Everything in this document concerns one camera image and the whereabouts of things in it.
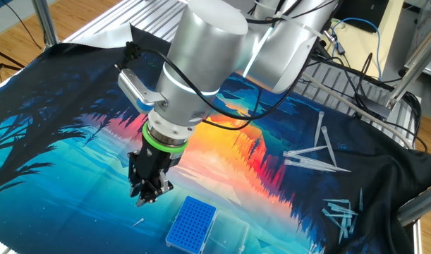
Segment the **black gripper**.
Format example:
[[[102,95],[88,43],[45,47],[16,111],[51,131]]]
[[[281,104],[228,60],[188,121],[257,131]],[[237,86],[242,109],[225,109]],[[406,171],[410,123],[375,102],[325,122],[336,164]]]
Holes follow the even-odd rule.
[[[128,153],[128,180],[130,182],[130,197],[138,197],[136,206],[145,202],[153,203],[157,198],[174,186],[166,177],[170,167],[179,163],[180,152],[165,152],[157,149],[146,139],[142,139],[140,151]]]

